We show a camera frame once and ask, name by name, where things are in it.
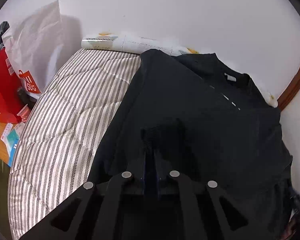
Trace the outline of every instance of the metal rivet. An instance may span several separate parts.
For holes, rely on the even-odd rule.
[[[132,176],[132,173],[130,171],[125,171],[121,174],[121,176],[127,179]]]
[[[171,177],[179,177],[180,172],[179,171],[170,171],[170,176]]]
[[[208,186],[214,188],[218,186],[218,183],[215,182],[214,180],[210,180],[208,181]]]
[[[93,187],[93,183],[91,181],[87,181],[85,184],[83,184],[83,187],[85,189],[91,189]]]

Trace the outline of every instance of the striped bedding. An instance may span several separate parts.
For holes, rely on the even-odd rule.
[[[10,171],[13,239],[86,181],[139,66],[136,54],[80,49],[52,79],[31,113]]]

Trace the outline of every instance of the white plastic bag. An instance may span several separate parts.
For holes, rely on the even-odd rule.
[[[59,1],[45,5],[18,24],[11,23],[2,40],[23,87],[38,99],[67,60]]]

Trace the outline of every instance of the red shopping bag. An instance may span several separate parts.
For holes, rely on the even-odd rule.
[[[22,87],[14,72],[5,49],[0,51],[0,122],[19,123],[17,113],[24,107],[18,98],[17,90]]]

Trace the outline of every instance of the black t-shirt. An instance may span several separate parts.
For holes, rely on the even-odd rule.
[[[292,162],[279,109],[267,105],[249,75],[215,54],[171,57],[151,49],[141,61],[89,178],[99,183],[125,171],[144,151],[142,131],[155,130],[152,139],[174,169],[202,183],[217,181],[278,236],[291,213]]]

